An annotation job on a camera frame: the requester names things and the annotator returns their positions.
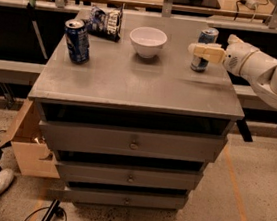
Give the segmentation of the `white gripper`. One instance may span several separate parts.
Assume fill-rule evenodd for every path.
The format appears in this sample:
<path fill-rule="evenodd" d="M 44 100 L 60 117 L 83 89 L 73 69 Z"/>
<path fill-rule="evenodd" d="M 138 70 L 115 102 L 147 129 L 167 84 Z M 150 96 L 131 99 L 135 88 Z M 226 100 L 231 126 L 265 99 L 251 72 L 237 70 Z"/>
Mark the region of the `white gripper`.
<path fill-rule="evenodd" d="M 224 67 L 235 76 L 252 76 L 252 56 L 259 49 L 249 43 L 244 42 L 234 34 L 228 37 L 228 46 L 224 50 L 217 43 L 190 43 L 188 51 L 208 62 L 219 64 L 224 61 Z"/>

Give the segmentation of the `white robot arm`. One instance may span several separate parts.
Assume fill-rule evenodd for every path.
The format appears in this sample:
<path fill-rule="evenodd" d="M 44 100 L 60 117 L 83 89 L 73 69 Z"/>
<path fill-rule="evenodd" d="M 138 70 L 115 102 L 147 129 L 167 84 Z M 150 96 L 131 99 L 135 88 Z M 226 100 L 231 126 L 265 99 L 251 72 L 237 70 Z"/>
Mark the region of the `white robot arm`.
<path fill-rule="evenodd" d="M 210 63 L 222 63 L 225 70 L 247 80 L 263 102 L 277 109 L 277 59 L 234 34 L 229 35 L 225 50 L 217 44 L 193 43 L 188 51 Z"/>

